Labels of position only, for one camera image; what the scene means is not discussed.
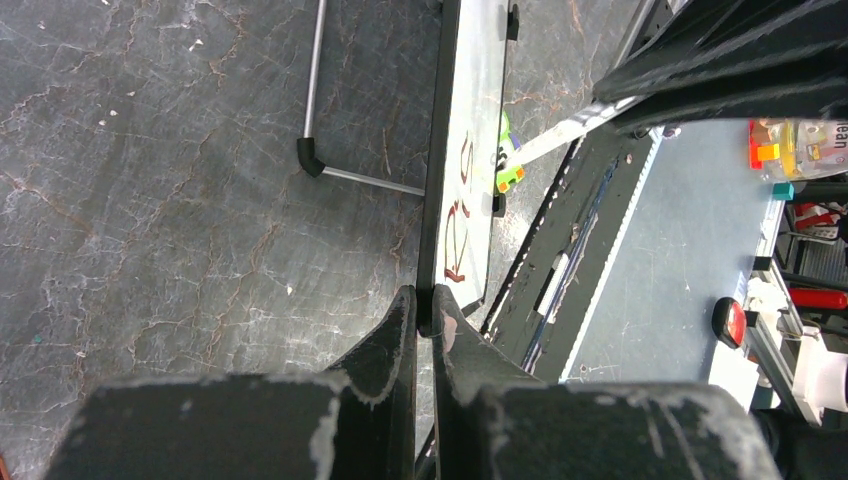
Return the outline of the white marker brown cap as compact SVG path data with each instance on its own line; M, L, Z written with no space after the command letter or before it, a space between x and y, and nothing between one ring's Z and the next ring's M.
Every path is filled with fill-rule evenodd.
M564 144L580 139L644 99L645 96L637 95L614 102L594 101L550 129L524 142L509 159L509 163L516 166L530 163Z

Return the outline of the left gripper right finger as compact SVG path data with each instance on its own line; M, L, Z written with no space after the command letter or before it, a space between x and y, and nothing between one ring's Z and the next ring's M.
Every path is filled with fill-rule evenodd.
M758 426L698 383L547 384L432 295L441 479L775 479Z

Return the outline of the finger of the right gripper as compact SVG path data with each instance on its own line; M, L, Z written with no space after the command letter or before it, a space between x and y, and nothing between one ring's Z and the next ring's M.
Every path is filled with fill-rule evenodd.
M847 77L837 75L764 85L731 79L655 93L616 116L618 131L716 119L845 120Z
M844 1L689 1L593 94L611 102L783 68L805 77L846 55Z

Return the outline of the white whiteboard black frame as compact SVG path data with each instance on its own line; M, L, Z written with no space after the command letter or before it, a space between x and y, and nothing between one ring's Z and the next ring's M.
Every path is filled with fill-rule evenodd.
M518 37L513 1L445 1L436 66L428 165L421 188L337 169L317 156L313 135L327 4L317 4L303 133L296 141L309 176L337 178L416 195L423 200L416 276L420 302L447 288L463 314L485 302L493 221L505 195L509 123L503 112L507 45Z

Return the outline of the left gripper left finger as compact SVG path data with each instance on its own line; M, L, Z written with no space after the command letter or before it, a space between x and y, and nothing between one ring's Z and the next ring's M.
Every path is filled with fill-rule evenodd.
M50 479L410 479L416 295L326 369L123 379L75 415Z

